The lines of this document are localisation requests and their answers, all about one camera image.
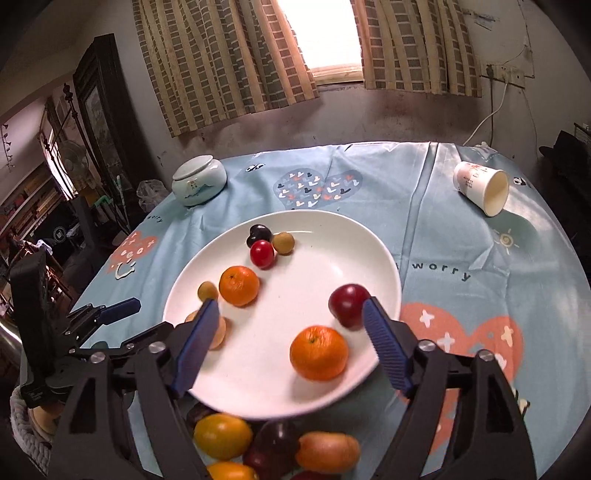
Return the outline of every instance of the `jar lid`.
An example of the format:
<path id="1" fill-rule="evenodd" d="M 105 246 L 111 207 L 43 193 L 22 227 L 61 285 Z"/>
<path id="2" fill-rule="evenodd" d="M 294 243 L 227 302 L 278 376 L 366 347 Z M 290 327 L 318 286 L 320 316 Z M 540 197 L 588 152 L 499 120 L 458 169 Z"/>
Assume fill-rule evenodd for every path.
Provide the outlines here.
<path id="1" fill-rule="evenodd" d="M 174 172 L 173 180 L 183 180 L 207 167 L 207 164 L 213 160 L 212 155 L 199 155 L 191 160 L 183 163 L 176 172 Z"/>

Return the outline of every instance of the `table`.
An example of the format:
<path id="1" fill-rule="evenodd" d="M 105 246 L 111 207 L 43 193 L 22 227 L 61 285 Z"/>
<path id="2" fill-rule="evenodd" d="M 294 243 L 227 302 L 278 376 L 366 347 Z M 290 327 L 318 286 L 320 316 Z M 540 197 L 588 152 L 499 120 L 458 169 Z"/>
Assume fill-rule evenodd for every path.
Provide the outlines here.
<path id="1" fill-rule="evenodd" d="M 461 160 L 508 173 L 509 199 L 498 216 L 487 218 L 454 190 L 452 172 Z M 585 352 L 591 291 L 560 224 L 513 162 L 490 148 L 370 142 L 264 152 L 223 165 L 228 185 L 220 195 L 192 209 L 169 196 L 110 257 L 77 306 L 137 297 L 142 310 L 102 327 L 86 346 L 99 340 L 118 346 L 160 322 L 180 271 L 229 228 L 283 209 L 338 212 L 366 225 L 390 250 L 403 284 L 401 320 L 417 337 L 453 353 L 495 352 L 525 410 L 538 474 L 547 470 L 591 403 Z M 446 412 L 453 402 L 449 395 Z M 144 467 L 158 472 L 140 405 L 136 399 L 129 410 L 132 429 Z M 362 457 L 344 478 L 367 479 L 405 406 L 378 368 L 303 422 L 354 435 Z M 438 468 L 451 424 L 442 417 L 426 472 Z"/>

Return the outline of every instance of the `paper cup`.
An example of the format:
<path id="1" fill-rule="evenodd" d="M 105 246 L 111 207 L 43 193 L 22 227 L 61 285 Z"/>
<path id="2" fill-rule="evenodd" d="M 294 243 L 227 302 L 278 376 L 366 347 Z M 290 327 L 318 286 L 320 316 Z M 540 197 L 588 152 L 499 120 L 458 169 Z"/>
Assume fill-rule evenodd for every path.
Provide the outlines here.
<path id="1" fill-rule="evenodd" d="M 453 185 L 489 217 L 501 212 L 509 196 L 509 177 L 504 171 L 467 161 L 453 171 Z"/>

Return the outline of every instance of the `power outlet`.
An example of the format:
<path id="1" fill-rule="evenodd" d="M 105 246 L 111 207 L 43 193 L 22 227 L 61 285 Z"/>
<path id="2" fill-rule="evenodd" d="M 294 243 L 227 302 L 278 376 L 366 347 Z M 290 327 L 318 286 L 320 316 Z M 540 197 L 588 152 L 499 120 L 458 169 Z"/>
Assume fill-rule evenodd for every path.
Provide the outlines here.
<path id="1" fill-rule="evenodd" d="M 499 82 L 507 82 L 519 88 L 525 88 L 525 73 L 523 70 L 511 65 L 494 64 L 483 61 L 481 67 L 481 75 L 483 77 L 489 76 L 488 70 L 492 69 L 492 79 Z"/>

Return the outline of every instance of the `checkered curtain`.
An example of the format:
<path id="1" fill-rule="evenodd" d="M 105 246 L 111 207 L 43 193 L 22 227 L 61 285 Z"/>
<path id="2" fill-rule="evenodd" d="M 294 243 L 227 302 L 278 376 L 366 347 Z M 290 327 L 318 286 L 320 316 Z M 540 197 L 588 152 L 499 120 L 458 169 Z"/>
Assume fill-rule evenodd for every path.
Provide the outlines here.
<path id="1" fill-rule="evenodd" d="M 318 97 L 277 0 L 132 0 L 173 137 Z"/>
<path id="2" fill-rule="evenodd" d="M 350 0 L 368 89 L 482 96 L 458 0 Z"/>

